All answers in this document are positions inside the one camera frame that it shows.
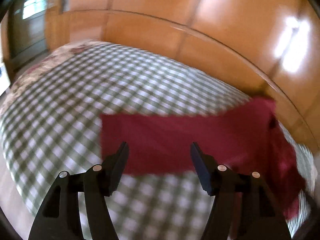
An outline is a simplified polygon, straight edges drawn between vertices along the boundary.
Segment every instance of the mattress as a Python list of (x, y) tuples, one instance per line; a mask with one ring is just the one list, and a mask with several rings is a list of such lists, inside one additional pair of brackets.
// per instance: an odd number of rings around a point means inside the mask
[[(101, 113), (209, 115), (244, 104), (249, 97), (200, 70), (167, 57), (108, 42), (68, 44), (23, 74), (0, 109), (0, 140), (12, 180), (35, 216), (60, 171), (84, 172), (101, 163)], [(293, 145), (298, 170), (313, 191), (313, 158)], [(300, 193), (299, 216), (308, 215)], [(213, 198), (195, 173), (124, 175), (106, 198), (120, 239), (200, 239)], [(79, 193), (84, 238), (91, 239), (84, 195)]]

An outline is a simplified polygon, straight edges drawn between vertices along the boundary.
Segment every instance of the green and white checkered fabric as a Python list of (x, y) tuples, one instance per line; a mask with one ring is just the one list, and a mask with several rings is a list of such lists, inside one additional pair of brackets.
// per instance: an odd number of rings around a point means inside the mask
[[(248, 100), (230, 85), (167, 57), (105, 43), (55, 67), (12, 103), (0, 119), (4, 158), (36, 215), (60, 171), (80, 173), (101, 163), (101, 113), (208, 115)], [(119, 239), (173, 240), (200, 239), (213, 199), (196, 174), (186, 172), (124, 175), (106, 201)], [(90, 239), (83, 194), (79, 204), (84, 237)]]

